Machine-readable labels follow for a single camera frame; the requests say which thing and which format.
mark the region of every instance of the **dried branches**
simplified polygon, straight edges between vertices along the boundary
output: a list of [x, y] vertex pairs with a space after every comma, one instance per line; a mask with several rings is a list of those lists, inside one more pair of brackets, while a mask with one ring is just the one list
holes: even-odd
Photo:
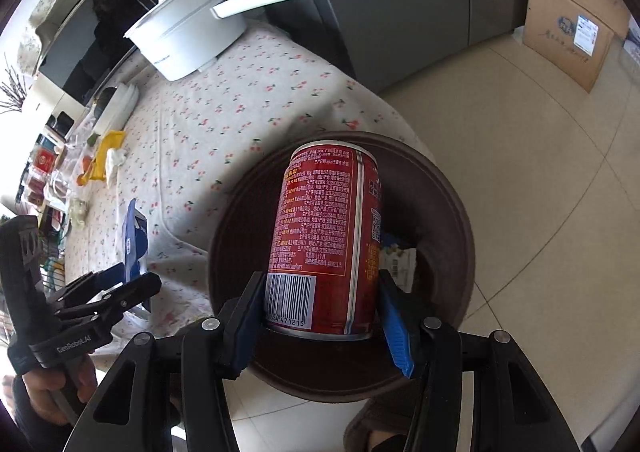
[[0, 84], [0, 91], [5, 95], [5, 100], [0, 100], [0, 115], [2, 113], [8, 113], [9, 111], [22, 111], [22, 103], [27, 96], [27, 84], [24, 81], [24, 77], [9, 66], [4, 56], [4, 62], [6, 63], [5, 72], [9, 77], [9, 82], [2, 82]]

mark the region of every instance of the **cherry print tablecloth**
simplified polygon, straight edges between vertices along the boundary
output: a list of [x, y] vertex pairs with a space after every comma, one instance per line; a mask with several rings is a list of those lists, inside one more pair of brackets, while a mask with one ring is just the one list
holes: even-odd
[[112, 344], [97, 352], [104, 365], [138, 331], [166, 336], [211, 313], [207, 248], [229, 192], [263, 155], [316, 132], [356, 129], [431, 158], [391, 106], [264, 23], [252, 23], [208, 71], [169, 82], [138, 55], [114, 77], [127, 80], [140, 89], [125, 127], [128, 157], [114, 188], [94, 184], [85, 226], [67, 236], [66, 276], [122, 259], [122, 221], [136, 198], [162, 290], [149, 320], [127, 313], [114, 327]]

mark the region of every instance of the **blue gripper pad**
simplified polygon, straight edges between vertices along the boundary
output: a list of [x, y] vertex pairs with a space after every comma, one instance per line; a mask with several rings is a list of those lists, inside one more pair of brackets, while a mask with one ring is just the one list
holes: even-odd
[[392, 303], [388, 289], [380, 288], [378, 299], [378, 313], [382, 320], [382, 329], [385, 331], [386, 345], [398, 369], [407, 378], [411, 378], [415, 363], [411, 356], [411, 343], [400, 313]]

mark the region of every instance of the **beverage can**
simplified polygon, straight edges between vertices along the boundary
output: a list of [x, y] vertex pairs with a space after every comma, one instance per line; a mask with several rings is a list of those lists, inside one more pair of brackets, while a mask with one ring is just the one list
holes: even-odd
[[381, 195], [376, 160], [362, 147], [319, 140], [293, 152], [271, 242], [270, 329], [317, 340], [370, 337]]

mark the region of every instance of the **green object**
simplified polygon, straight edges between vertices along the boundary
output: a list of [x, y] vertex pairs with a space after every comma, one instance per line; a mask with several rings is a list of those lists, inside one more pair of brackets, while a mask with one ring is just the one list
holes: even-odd
[[92, 135], [87, 139], [86, 144], [89, 147], [93, 147], [95, 145], [95, 142], [97, 142], [97, 140], [98, 140], [98, 134], [92, 133]]

